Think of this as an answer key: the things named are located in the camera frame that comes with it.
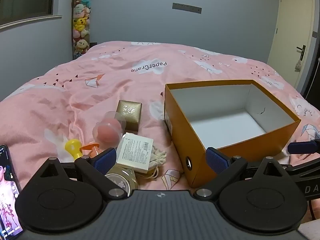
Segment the yellow cap white bottle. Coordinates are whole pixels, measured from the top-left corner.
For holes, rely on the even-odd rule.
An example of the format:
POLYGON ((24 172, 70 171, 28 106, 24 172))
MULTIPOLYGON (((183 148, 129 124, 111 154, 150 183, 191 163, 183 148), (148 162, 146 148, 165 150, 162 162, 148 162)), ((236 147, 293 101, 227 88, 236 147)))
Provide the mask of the yellow cap white bottle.
POLYGON ((65 144, 65 150, 74 158, 74 160, 83 156, 81 148, 82 143, 78 139, 71 139, 65 144))

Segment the round gold compact tin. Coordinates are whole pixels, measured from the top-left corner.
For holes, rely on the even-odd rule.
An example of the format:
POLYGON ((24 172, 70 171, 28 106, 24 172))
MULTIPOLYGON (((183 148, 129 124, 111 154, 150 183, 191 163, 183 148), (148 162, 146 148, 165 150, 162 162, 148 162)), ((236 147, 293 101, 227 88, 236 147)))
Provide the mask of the round gold compact tin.
POLYGON ((131 195, 133 190, 137 190, 139 187, 134 170, 129 168, 114 165, 114 167, 105 174, 105 177, 126 191, 128 196, 131 195))

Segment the clear case pink sponge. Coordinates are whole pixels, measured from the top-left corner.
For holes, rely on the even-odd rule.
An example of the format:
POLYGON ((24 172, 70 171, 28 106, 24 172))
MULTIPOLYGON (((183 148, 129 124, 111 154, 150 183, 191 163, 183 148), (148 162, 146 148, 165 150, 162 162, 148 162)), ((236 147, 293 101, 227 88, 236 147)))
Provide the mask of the clear case pink sponge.
POLYGON ((93 128, 92 135, 102 150, 117 148, 126 127, 125 118, 118 112, 107 112, 93 128))

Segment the white pouch with label card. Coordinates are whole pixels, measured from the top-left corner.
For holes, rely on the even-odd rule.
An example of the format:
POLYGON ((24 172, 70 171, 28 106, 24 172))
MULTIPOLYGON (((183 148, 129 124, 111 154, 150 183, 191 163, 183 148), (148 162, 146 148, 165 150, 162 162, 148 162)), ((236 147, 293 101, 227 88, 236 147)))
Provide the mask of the white pouch with label card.
POLYGON ((145 179, 155 179, 166 162, 167 152, 153 145, 153 139, 126 133, 117 147, 116 164, 137 172, 145 179))

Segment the gold square jewellery box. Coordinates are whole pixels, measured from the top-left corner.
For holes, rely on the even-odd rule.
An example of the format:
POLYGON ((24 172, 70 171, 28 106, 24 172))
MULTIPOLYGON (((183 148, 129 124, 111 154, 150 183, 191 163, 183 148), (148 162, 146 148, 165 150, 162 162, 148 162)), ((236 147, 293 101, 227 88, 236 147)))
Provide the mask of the gold square jewellery box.
POLYGON ((119 100, 117 112, 123 116, 126 121, 125 130, 137 133, 142 114, 142 103, 119 100))

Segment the cream room door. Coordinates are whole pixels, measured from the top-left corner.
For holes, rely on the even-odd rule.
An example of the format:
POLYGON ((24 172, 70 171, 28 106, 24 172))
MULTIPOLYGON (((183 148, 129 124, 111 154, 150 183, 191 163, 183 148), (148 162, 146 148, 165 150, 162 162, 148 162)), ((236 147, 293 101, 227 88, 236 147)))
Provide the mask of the cream room door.
POLYGON ((279 0, 267 64, 295 88, 309 52, 314 17, 315 0, 279 0))

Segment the orange cardboard box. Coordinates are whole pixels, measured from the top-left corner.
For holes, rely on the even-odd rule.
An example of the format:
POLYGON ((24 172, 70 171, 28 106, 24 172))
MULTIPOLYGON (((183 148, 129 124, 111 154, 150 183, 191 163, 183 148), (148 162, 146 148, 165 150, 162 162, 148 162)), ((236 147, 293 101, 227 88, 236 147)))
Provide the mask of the orange cardboard box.
POLYGON ((211 181, 206 149, 261 161, 279 154, 300 118, 254 80, 168 83, 164 117, 190 187, 211 181))

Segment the pink printed bed duvet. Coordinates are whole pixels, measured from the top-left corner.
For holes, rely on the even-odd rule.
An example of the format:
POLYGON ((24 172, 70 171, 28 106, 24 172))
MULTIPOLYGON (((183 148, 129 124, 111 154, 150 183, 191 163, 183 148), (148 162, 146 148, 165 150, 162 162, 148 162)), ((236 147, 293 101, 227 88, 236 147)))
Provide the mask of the pink printed bed duvet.
POLYGON ((185 189, 182 165, 164 123, 167 83, 252 79, 296 112, 301 122, 292 140, 319 137, 319 110, 267 64, 239 56, 149 42, 105 42, 18 88, 1 102, 1 143, 8 146, 15 174, 24 186, 49 157, 71 162, 65 143, 93 141, 93 127, 119 100, 142 104, 139 135, 167 153, 145 189, 185 189))

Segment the smartphone with lit screen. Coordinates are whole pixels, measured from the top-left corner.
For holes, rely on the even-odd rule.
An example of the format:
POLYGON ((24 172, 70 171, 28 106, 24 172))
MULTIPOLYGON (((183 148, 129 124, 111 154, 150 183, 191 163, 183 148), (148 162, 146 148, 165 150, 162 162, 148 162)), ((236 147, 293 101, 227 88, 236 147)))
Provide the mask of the smartphone with lit screen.
POLYGON ((15 202, 20 194, 20 187, 8 147, 1 145, 0 152, 1 239, 15 239, 23 232, 15 209, 15 202))

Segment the hanging plush toy column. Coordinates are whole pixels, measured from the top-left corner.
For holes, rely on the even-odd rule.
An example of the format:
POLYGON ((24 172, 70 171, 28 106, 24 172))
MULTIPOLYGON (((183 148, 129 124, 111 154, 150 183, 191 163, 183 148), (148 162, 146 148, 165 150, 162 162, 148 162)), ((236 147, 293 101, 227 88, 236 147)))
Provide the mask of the hanging plush toy column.
POLYGON ((75 60, 90 48, 91 0, 73 0, 72 8, 72 44, 75 60))

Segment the dark window with sill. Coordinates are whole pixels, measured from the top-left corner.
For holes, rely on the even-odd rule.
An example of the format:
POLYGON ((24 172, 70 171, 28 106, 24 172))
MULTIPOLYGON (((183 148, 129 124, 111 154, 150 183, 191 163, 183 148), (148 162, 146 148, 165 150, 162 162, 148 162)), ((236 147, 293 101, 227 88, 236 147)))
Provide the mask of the dark window with sill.
POLYGON ((1 31, 29 23, 56 20, 59 0, 1 0, 1 31))

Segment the grey wall switch panel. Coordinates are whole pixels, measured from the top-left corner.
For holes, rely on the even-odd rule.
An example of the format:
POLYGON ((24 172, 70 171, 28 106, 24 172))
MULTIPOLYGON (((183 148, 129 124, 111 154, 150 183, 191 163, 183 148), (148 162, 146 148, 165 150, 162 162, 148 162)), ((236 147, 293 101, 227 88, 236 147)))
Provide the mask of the grey wall switch panel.
POLYGON ((187 11, 187 12, 193 12, 197 14, 202 13, 202 8, 201 7, 196 7, 193 5, 187 5, 187 4, 181 4, 181 3, 173 3, 172 4, 172 9, 175 10, 181 10, 181 11, 187 11))

